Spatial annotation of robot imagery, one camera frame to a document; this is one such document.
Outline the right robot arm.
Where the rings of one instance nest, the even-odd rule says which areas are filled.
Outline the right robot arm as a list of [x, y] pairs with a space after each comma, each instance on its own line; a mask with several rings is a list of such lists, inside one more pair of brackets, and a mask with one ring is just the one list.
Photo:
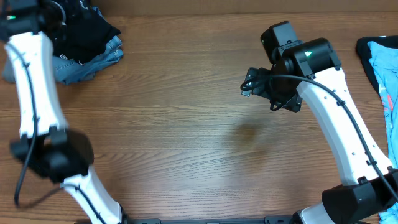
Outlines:
[[359, 223], [397, 202], [397, 170], [375, 143], [348, 91], [345, 73], [324, 38], [302, 42], [263, 37], [272, 68], [250, 68], [241, 93], [269, 99], [271, 110], [305, 102], [328, 141], [340, 185], [296, 212], [293, 223]]

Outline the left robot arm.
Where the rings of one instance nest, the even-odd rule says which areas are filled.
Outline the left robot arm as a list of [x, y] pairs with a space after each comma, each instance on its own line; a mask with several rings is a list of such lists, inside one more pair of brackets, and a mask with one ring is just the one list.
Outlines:
[[19, 99], [20, 138], [10, 143], [22, 162], [14, 203], [27, 170], [48, 178], [68, 192], [90, 223], [128, 223], [120, 204], [107, 192], [94, 168], [89, 138], [68, 127], [58, 99], [53, 70], [53, 43], [48, 32], [67, 20], [55, 1], [4, 1], [1, 40], [14, 71]]

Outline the black polo shirt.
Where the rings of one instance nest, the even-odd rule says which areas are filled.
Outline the black polo shirt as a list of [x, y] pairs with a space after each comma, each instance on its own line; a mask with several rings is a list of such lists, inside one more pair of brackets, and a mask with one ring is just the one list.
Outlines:
[[121, 31], [108, 23], [89, 1], [55, 0], [65, 21], [50, 36], [54, 56], [85, 64], [103, 54], [106, 44]]

